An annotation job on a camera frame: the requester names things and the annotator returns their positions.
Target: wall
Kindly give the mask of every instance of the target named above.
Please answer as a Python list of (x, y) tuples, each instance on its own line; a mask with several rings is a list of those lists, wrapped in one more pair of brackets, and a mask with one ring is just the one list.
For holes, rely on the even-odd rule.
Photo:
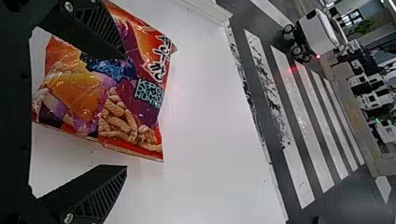
[[(381, 28), (384, 25), (393, 26), (393, 18), (392, 18), (392, 15), (390, 14), (390, 12), (389, 12), (389, 10), (387, 8), (383, 8), (382, 10), (380, 10), (377, 13), (375, 13), (371, 17), (368, 17), (368, 18), (365, 18), (365, 19), (375, 22), (374, 26), (373, 26), (373, 28), (375, 30)], [(353, 33), (353, 35), (348, 35), (347, 36), (349, 40), (358, 39), (358, 38), (363, 36), (362, 34), (354, 33), (354, 30), (358, 27), (358, 25), (359, 24), (355, 24), (354, 26), (352, 26), (352, 27), (350, 27), (349, 29), (346, 30), (346, 34), (348, 34), (349, 32)]]
[(343, 0), (342, 2), (336, 4), (335, 7), (337, 8), (338, 13), (343, 16), (349, 11), (363, 6), (369, 1), (370, 0)]
[(370, 45), (371, 43), (379, 40), (380, 38), (392, 34), (396, 31), (396, 27), (393, 23), (388, 23), (380, 28), (372, 31), (371, 33), (360, 37), (358, 40), (363, 46)]
[[(34, 125), (30, 183), (41, 196), (97, 164), (126, 164), (107, 224), (284, 223), (223, 29), (175, 2), (116, 1), (177, 44), (160, 124), (165, 164)], [(48, 34), (31, 39), (34, 89)]]
[(384, 5), (380, 0), (372, 0), (365, 4), (364, 6), (359, 8), (361, 15), (364, 19), (373, 16), (375, 13), (381, 11), (384, 8)]

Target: plastic packaging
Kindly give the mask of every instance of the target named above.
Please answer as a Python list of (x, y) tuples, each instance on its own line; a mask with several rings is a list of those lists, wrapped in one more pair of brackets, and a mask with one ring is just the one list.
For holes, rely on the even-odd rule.
[(46, 49), (45, 80), (33, 97), (33, 121), (163, 161), (157, 118), (177, 48), (145, 22), (105, 3), (128, 59), (99, 61), (53, 36)]

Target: white surface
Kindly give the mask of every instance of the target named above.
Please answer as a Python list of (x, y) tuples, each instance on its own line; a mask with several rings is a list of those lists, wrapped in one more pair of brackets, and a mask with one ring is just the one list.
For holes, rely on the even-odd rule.
[(379, 192), (381, 193), (382, 198), (385, 203), (388, 203), (390, 192), (392, 191), (392, 187), (388, 182), (386, 176), (380, 176), (375, 180), (376, 185), (378, 186)]
[(280, 144), (284, 148), (283, 153), (285, 155), (286, 164), (288, 165), (300, 206), (305, 208), (315, 200), (314, 193), (309, 184), (303, 161), (300, 157), (284, 106), (282, 105), (274, 82), (274, 77), (265, 56), (264, 49), (262, 48), (262, 42), (257, 36), (251, 34), (247, 30), (245, 30), (245, 35), (250, 47), (250, 52), (253, 56), (253, 61), (256, 64), (257, 74), (262, 84), (262, 91), (265, 93), (267, 101), (271, 101), (272, 104), (276, 105), (278, 108), (275, 109), (274, 106), (271, 107), (271, 114), (275, 120), (276, 127), (279, 128)]
[(330, 130), (330, 126), (326, 120), (323, 109), (319, 103), (319, 96), (315, 94), (314, 87), (311, 83), (311, 79), (309, 78), (305, 67), (296, 63), (298, 71), (301, 76), (301, 80), (304, 83), (306, 93), (308, 94), (309, 101), (311, 102), (312, 107), (314, 108), (315, 115), (318, 118), (318, 123), (320, 129), (323, 132), (324, 140), (326, 141), (327, 147), (329, 148), (330, 154), (332, 155), (332, 161), (335, 164), (335, 168), (337, 169), (338, 175), (341, 179), (344, 179), (348, 176), (347, 168), (344, 165), (343, 159), (341, 158), (340, 151), (338, 150), (338, 146), (335, 144), (334, 137), (332, 136), (332, 131)]
[(356, 156), (358, 157), (359, 163), (363, 165), (365, 163), (363, 156), (361, 155), (361, 150), (358, 147), (358, 144), (356, 143), (356, 139), (354, 138), (352, 131), (350, 130), (350, 126), (347, 123), (347, 118), (346, 115), (344, 114), (343, 110), (341, 109), (340, 102), (337, 100), (334, 94), (334, 90), (332, 89), (332, 85), (328, 80), (325, 79), (327, 89), (329, 89), (330, 95), (332, 99), (334, 100), (335, 108), (338, 111), (338, 115), (341, 118), (341, 122), (344, 125), (344, 128), (346, 130), (346, 134), (349, 137), (350, 142), (352, 143), (353, 149), (355, 150)]
[(265, 14), (271, 17), (281, 27), (285, 27), (288, 24), (293, 24), (285, 15), (283, 15), (279, 9), (272, 5), (268, 0), (250, 0), (254, 5), (261, 9)]
[[(224, 24), (224, 29), (225, 29), (225, 32), (226, 32), (226, 35), (227, 35), (227, 38), (228, 38), (228, 42), (229, 42), (229, 45), (230, 45), (231, 52), (233, 53), (233, 59), (235, 61), (235, 65), (236, 65), (236, 68), (238, 70), (239, 77), (241, 78), (241, 81), (243, 83), (242, 85), (246, 85), (245, 88), (248, 89), (247, 75), (246, 75), (244, 67), (242, 65), (242, 60), (241, 60), (241, 56), (239, 54), (238, 47), (236, 46), (235, 37), (233, 36), (233, 29), (231, 28), (231, 25), (230, 25), (229, 22), (226, 22)], [(277, 196), (277, 198), (279, 200), (279, 204), (280, 204), (280, 207), (282, 209), (283, 217), (285, 218), (284, 220), (286, 222), (286, 221), (289, 220), (289, 216), (288, 216), (288, 213), (286, 211), (286, 207), (285, 207), (282, 195), (281, 195), (280, 190), (279, 190), (279, 185), (278, 185), (277, 180), (276, 180), (276, 175), (275, 175), (274, 167), (273, 167), (272, 162), (271, 162), (270, 154), (268, 152), (268, 147), (267, 147), (267, 145), (265, 143), (265, 139), (261, 135), (261, 130), (260, 130), (261, 125), (257, 121), (257, 109), (256, 109), (256, 106), (254, 105), (253, 99), (250, 98), (249, 100), (252, 102), (252, 105), (250, 105), (250, 110), (251, 110), (251, 114), (253, 116), (253, 119), (255, 120), (257, 133), (259, 135), (259, 139), (260, 139), (261, 144), (262, 144), (262, 151), (264, 152), (265, 160), (267, 161), (268, 168), (270, 169), (270, 175), (271, 175), (271, 177), (273, 179), (273, 182), (274, 182), (274, 189), (276, 191), (276, 196)]]
[(320, 149), (317, 135), (315, 134), (314, 127), (312, 126), (311, 119), (306, 111), (303, 98), (298, 89), (297, 83), (291, 71), (288, 58), (284, 53), (272, 47), (277, 66), (279, 68), (280, 76), (283, 79), (285, 88), (290, 98), (291, 106), (296, 115), (301, 133), (308, 149), (309, 156), (314, 165), (318, 180), (323, 192), (329, 190), (334, 186), (334, 181), (330, 174), (329, 167), (324, 160), (323, 152)]
[(347, 143), (347, 139), (344, 136), (343, 130), (341, 129), (341, 124), (338, 122), (338, 119), (335, 115), (335, 110), (332, 108), (331, 100), (324, 89), (324, 86), (320, 80), (319, 75), (316, 74), (315, 72), (312, 72), (312, 75), (315, 79), (315, 82), (317, 83), (318, 89), (320, 91), (320, 95), (323, 99), (324, 104), (326, 105), (327, 111), (329, 112), (330, 119), (332, 120), (332, 125), (334, 126), (335, 132), (337, 133), (338, 139), (340, 140), (341, 146), (346, 154), (346, 159), (348, 160), (352, 171), (356, 171), (358, 169), (358, 165), (356, 164), (352, 152), (350, 151), (349, 144)]
[(220, 7), (215, 0), (173, 0), (183, 7), (188, 7), (208, 17), (213, 22), (222, 25), (231, 18), (233, 13)]
[[(160, 115), (165, 164), (34, 125), (34, 194), (122, 164), (128, 179), (106, 224), (285, 223), (224, 30), (172, 1), (115, 2), (178, 46)], [(35, 89), (48, 41), (38, 33)]]

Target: snack image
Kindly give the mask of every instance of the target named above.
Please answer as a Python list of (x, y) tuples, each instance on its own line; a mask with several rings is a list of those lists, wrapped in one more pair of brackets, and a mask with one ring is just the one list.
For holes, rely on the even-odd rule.
[(163, 161), (158, 115), (177, 48), (161, 32), (109, 1), (127, 58), (98, 60), (53, 36), (33, 122), (118, 152)]

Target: crosswalk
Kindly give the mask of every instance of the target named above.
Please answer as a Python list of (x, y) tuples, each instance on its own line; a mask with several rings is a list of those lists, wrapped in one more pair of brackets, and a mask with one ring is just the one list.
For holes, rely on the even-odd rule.
[[(226, 30), (244, 89), (249, 98), (252, 93), (249, 92), (248, 78), (241, 63), (242, 59), (236, 47), (231, 26), (227, 26)], [(280, 190), (282, 189), (280, 188), (281, 185), (284, 185), (285, 182), (279, 182), (278, 180), (282, 178), (284, 173), (277, 172), (274, 169), (273, 166), (277, 165), (278, 162), (271, 160), (271, 155), (274, 152), (269, 147), (274, 144), (280, 144), (283, 149), (287, 166), (284, 170), (291, 177), (290, 184), (292, 187), (289, 186), (289, 189), (294, 190), (298, 199), (298, 208), (296, 209), (305, 209), (318, 197), (324, 195), (336, 185), (336, 179), (343, 180), (352, 175), (359, 168), (359, 164), (364, 164), (364, 159), (353, 138), (330, 82), (304, 65), (290, 61), (287, 54), (276, 47), (270, 46), (270, 48), (264, 49), (261, 40), (256, 35), (248, 30), (244, 32), (251, 53), (250, 60), (253, 60), (256, 66), (256, 75), (262, 85), (265, 103), (268, 104), (272, 121), (279, 136), (277, 143), (274, 142), (274, 139), (266, 138), (268, 136), (267, 132), (273, 132), (273, 130), (264, 130), (262, 127), (265, 124), (258, 122), (260, 114), (257, 113), (255, 104), (261, 104), (262, 102), (253, 102), (252, 99), (248, 100), (252, 107), (252, 113), (254, 112), (253, 117), (258, 133), (261, 136), (264, 155), (273, 175), (279, 203), (283, 209), (285, 221), (287, 221), (290, 211), (294, 209), (294, 205), (290, 205), (292, 202), (287, 196), (290, 193), (287, 192), (285, 194), (285, 192)], [(280, 90), (284, 90), (286, 94), (281, 94)], [(304, 100), (303, 92), (306, 92), (308, 99)], [(287, 112), (285, 106), (289, 106), (291, 110), (289, 109), (289, 112)], [(315, 119), (310, 116), (312, 113), (308, 112), (308, 107), (313, 109)], [(295, 135), (297, 133), (299, 134), (298, 136), (303, 137), (303, 145), (297, 144)], [(319, 135), (324, 137), (324, 143), (322, 144), (327, 146), (330, 158), (325, 158), (324, 149), (321, 147), (323, 145), (318, 140)], [(306, 155), (308, 155), (308, 158), (301, 153), (303, 148), (307, 151)], [(307, 162), (311, 162), (312, 171), (308, 172)], [(336, 178), (332, 175), (331, 169), (337, 175)], [(318, 181), (319, 189), (313, 183), (313, 179)]]

